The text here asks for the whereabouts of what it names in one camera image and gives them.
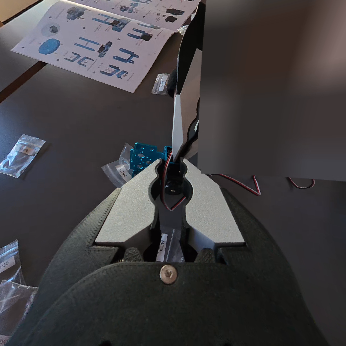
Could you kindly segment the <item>small clear bag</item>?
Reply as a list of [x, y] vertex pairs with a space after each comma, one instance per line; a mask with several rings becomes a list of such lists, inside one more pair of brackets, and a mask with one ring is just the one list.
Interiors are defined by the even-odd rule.
[[19, 178], [33, 161], [45, 142], [45, 140], [37, 137], [23, 134], [7, 157], [1, 162], [0, 172]]

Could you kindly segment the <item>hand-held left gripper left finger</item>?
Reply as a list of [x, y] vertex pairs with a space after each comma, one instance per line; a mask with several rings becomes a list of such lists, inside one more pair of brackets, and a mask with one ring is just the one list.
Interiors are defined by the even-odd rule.
[[95, 239], [97, 245], [134, 247], [145, 261], [155, 262], [161, 231], [152, 187], [159, 185], [161, 164], [157, 159], [120, 189]]

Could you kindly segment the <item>instruction booklet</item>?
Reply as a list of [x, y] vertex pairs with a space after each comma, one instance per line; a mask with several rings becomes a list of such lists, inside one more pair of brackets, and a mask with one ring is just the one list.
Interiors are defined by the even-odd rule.
[[134, 93], [199, 2], [58, 1], [11, 51]]

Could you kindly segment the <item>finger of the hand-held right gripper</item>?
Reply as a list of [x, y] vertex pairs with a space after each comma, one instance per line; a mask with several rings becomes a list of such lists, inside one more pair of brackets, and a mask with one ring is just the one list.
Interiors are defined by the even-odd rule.
[[198, 152], [198, 126], [199, 120], [195, 120], [188, 129], [187, 142], [183, 146], [183, 157], [186, 159], [191, 158]]
[[197, 117], [200, 98], [202, 51], [196, 50], [184, 85], [175, 97], [172, 130], [172, 160], [175, 162], [188, 142], [189, 127]]

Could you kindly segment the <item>clear bag of metal nuts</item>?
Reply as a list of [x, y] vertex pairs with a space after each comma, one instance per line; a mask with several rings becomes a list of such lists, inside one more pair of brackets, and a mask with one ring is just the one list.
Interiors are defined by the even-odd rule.
[[169, 77], [170, 77], [170, 74], [166, 74], [166, 73], [158, 74], [151, 93], [158, 94], [158, 95], [168, 95], [167, 83], [169, 81]]

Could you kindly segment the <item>dark grey desk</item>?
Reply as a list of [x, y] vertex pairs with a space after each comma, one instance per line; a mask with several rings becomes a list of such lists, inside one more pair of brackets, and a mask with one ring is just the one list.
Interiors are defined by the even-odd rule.
[[[101, 167], [125, 142], [162, 149], [171, 141], [173, 104], [151, 89], [170, 72], [180, 37], [162, 49], [134, 94], [11, 52], [51, 1], [1, 28], [1, 160], [22, 134], [45, 140], [20, 178], [1, 174], [1, 247], [17, 239], [27, 285], [41, 278], [71, 230], [115, 186]], [[284, 177], [257, 176], [262, 195], [212, 176], [274, 236], [331, 345], [345, 345], [345, 182], [317, 179], [297, 189]]]

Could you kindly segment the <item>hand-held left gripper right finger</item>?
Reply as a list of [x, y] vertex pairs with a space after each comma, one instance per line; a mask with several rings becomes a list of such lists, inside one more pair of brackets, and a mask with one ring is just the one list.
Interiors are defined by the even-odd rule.
[[246, 242], [220, 186], [183, 159], [183, 256], [196, 260], [204, 249], [213, 260], [222, 251], [246, 250]]

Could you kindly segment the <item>servo with blue bracket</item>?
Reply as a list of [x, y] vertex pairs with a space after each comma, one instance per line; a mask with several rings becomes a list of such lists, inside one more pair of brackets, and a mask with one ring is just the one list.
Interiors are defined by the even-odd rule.
[[161, 201], [167, 210], [173, 211], [185, 200], [185, 197], [182, 196], [181, 199], [172, 207], [168, 207], [165, 201], [166, 194], [183, 194], [180, 164], [172, 161], [172, 148], [170, 146], [165, 146], [163, 153], [161, 153], [157, 150], [156, 146], [135, 143], [134, 148], [130, 151], [130, 169], [132, 170], [132, 178], [142, 172], [157, 159], [162, 159], [164, 164], [162, 173], [160, 173]]

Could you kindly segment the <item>long clear screw bag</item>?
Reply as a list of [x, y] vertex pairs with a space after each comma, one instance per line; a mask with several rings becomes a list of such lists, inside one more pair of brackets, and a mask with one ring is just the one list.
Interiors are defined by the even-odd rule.
[[18, 240], [14, 240], [0, 249], [0, 282], [23, 282], [18, 245]]

